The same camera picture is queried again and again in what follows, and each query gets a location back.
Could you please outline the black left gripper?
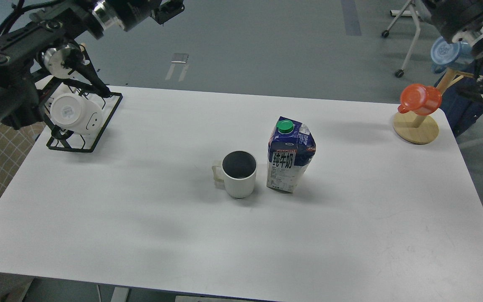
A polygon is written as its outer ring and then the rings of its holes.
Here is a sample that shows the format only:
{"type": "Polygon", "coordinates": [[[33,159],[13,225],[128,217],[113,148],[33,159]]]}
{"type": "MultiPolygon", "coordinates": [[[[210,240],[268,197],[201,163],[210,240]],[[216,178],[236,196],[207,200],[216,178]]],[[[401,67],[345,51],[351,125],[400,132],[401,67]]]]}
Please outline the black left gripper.
{"type": "Polygon", "coordinates": [[[114,22],[128,32],[151,18],[164,25],[185,10],[183,0],[104,0],[103,8],[109,17],[105,24],[114,22]]]}

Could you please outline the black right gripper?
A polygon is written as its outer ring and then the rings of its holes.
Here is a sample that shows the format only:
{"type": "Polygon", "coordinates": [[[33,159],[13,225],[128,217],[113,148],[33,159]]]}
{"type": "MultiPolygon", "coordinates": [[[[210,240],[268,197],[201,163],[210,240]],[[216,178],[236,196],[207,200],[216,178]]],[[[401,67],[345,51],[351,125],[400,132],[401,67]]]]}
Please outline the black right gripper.
{"type": "Polygon", "coordinates": [[[483,0],[425,0],[431,22],[449,44],[454,36],[483,15],[483,0]]]}

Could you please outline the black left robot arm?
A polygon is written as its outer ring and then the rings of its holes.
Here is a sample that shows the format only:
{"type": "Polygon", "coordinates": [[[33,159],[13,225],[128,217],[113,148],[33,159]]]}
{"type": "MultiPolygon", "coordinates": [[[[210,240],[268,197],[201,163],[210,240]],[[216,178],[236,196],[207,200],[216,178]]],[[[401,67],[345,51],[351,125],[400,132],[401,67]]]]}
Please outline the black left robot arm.
{"type": "Polygon", "coordinates": [[[0,123],[19,130],[47,121],[43,108],[60,84],[109,98],[90,57],[75,39],[95,39],[114,23],[130,31],[150,17],[158,24],[185,10],[182,0],[20,0],[0,25],[0,123]]]}

